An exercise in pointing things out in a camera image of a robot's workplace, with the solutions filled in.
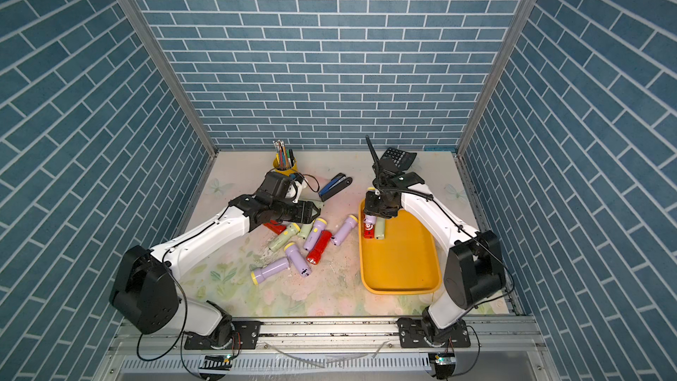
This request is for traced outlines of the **yellow pen holder cup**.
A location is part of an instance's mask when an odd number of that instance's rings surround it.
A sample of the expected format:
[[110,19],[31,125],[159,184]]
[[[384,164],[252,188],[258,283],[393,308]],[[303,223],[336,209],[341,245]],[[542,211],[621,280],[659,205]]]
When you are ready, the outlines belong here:
[[280,174],[284,174],[286,176],[291,176],[292,174],[298,172],[297,163],[296,161],[292,161],[292,166],[286,168],[280,163],[279,158],[275,157],[275,159],[273,160],[273,171],[278,172]]

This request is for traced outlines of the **red flashlight centre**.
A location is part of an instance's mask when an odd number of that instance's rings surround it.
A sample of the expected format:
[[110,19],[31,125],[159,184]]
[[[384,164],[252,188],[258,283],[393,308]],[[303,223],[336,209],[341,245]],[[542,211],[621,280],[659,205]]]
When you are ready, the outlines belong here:
[[317,265],[321,261],[322,255],[332,238],[333,234],[330,231],[323,230],[306,260],[312,265]]

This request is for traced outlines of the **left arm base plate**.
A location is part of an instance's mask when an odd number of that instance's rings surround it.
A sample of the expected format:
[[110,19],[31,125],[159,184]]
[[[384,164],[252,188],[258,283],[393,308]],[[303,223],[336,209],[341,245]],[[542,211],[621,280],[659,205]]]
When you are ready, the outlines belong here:
[[183,347],[187,350],[252,350],[257,347],[262,322],[258,320],[234,320],[220,324],[206,336],[188,333]]

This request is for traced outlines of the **red flashlight left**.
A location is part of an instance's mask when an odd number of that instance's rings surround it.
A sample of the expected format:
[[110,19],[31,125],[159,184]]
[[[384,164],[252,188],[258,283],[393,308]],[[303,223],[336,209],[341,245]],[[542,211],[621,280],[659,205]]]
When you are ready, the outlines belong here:
[[275,222],[274,220],[267,222],[264,226],[273,231],[276,235],[282,234],[287,229],[285,224]]

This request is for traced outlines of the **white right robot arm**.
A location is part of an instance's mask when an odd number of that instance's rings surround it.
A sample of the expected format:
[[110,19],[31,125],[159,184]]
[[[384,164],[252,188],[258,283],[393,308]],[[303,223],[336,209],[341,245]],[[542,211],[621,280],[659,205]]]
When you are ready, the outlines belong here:
[[471,227],[443,205],[414,172],[374,167],[373,188],[366,193],[364,213],[384,219],[410,213],[446,255],[444,293],[428,307],[425,318],[442,331],[500,290],[508,281],[500,240],[492,231]]

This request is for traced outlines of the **blue black stapler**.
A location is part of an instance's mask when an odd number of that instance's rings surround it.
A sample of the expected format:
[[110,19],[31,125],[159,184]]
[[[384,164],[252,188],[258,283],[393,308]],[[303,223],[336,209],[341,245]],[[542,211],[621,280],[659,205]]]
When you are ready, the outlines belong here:
[[320,199],[325,202],[334,197],[339,192],[345,190],[353,182],[351,176],[347,176],[344,173],[338,173],[336,176],[329,181],[318,193]]

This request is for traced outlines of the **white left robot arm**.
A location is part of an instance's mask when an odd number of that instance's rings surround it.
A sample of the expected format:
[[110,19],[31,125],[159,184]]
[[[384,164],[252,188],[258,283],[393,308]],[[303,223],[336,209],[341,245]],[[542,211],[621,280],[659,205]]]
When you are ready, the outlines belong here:
[[194,229],[151,248],[130,248],[118,266],[110,304],[143,334],[172,328],[226,343],[231,317],[215,304],[188,299],[178,282],[213,252],[265,223],[319,217],[319,207],[300,198],[302,190],[291,176],[270,171],[254,193],[231,199]]

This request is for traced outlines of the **aluminium front rail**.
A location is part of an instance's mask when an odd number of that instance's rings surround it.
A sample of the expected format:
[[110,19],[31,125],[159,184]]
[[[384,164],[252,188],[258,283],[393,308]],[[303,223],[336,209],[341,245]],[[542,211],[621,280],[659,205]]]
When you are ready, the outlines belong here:
[[557,380],[533,317],[465,317],[443,343],[417,317],[237,319],[236,349],[170,350],[125,324],[96,380]]

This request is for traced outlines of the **black desk calculator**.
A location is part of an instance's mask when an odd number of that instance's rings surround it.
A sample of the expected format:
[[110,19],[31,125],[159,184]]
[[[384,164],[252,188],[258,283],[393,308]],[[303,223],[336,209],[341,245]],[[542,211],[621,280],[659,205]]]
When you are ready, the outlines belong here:
[[379,162],[383,168],[392,172],[407,172],[415,162],[417,153],[389,147],[382,154]]

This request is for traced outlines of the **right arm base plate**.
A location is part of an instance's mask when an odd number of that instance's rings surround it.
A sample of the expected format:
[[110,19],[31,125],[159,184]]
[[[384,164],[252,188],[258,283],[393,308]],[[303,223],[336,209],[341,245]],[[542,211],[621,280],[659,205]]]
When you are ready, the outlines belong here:
[[396,325],[402,349],[423,349],[424,347],[466,349],[471,346],[468,329],[463,320],[440,329],[429,317],[400,317]]

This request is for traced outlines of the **red flashlight with white logo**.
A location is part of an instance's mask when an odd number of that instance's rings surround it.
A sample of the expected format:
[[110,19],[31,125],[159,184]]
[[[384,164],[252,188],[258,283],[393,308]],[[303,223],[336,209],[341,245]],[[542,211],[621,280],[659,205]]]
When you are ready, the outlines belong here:
[[374,239],[375,238],[375,225],[371,223],[363,223],[362,224],[362,235],[366,239]]

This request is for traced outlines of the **yellow plastic storage tray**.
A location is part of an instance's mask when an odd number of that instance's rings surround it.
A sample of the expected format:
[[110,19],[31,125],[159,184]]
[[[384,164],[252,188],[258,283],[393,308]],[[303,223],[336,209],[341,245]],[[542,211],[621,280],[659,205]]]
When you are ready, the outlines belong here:
[[435,239],[412,214],[401,210],[385,223],[384,238],[359,234],[361,279],[377,295],[423,295],[442,284]]

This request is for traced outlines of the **pens in cup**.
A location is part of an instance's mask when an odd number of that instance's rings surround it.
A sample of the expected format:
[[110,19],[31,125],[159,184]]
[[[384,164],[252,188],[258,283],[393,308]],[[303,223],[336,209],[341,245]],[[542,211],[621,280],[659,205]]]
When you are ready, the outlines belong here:
[[276,149],[275,157],[279,158],[280,163],[286,168],[291,167],[294,158],[292,157],[292,153],[287,148],[285,142],[281,139],[276,139],[273,141],[273,146],[275,146]]

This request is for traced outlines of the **purple flashlight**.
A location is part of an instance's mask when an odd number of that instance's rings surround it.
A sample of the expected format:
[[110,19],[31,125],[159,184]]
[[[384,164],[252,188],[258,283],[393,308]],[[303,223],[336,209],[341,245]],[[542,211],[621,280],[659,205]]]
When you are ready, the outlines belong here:
[[315,221],[312,224],[310,234],[308,234],[308,236],[306,237],[306,241],[303,245],[304,250],[310,252],[311,250],[314,249],[326,225],[327,221],[325,219],[321,217],[315,219]]
[[288,270],[289,267],[290,264],[288,258],[277,259],[267,266],[254,269],[251,272],[251,278],[255,285],[260,285],[266,280],[273,277],[273,275],[277,275],[282,271]]
[[311,275],[312,271],[309,263],[305,257],[301,255],[300,249],[296,243],[288,243],[284,247],[284,252],[301,277],[308,277]]
[[335,246],[340,246],[346,241],[348,236],[351,234],[352,230],[358,226],[358,219],[355,215],[350,214],[346,218],[343,225],[338,229],[338,231],[331,238],[331,242]]
[[377,217],[375,215],[367,215],[366,214],[364,216],[363,223],[368,229],[373,227],[376,224],[376,222],[377,222]]

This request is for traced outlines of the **green flashlight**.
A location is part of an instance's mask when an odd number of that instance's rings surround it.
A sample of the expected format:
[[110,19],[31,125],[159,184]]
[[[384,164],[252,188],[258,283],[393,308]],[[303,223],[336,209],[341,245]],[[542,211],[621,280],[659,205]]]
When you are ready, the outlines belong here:
[[384,218],[377,218],[374,227],[374,238],[377,240],[384,240],[385,238],[385,220]]
[[299,236],[302,239],[306,239],[309,236],[312,229],[313,229],[313,223],[303,224],[301,226],[301,229],[297,233],[297,236]]
[[268,249],[271,252],[277,252],[279,249],[281,249],[283,246],[285,246],[287,243],[289,243],[290,239],[295,236],[299,231],[301,230],[300,226],[292,222],[278,234],[271,242],[268,244]]

